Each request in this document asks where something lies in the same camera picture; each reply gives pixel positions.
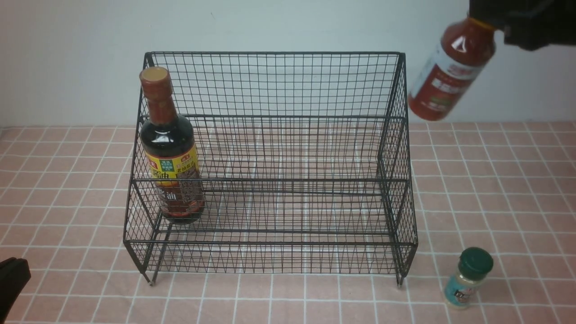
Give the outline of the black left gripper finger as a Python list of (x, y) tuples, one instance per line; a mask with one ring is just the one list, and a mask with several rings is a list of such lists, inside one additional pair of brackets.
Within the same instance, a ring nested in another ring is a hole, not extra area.
[(0, 263), (0, 317), (7, 318), (16, 299), (31, 279), (27, 260), (10, 257)]

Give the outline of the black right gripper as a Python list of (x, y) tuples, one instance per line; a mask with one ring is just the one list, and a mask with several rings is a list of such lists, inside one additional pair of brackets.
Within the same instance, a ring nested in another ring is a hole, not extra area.
[(504, 43), (527, 51), (576, 45), (574, 0), (470, 0), (469, 16), (504, 33)]

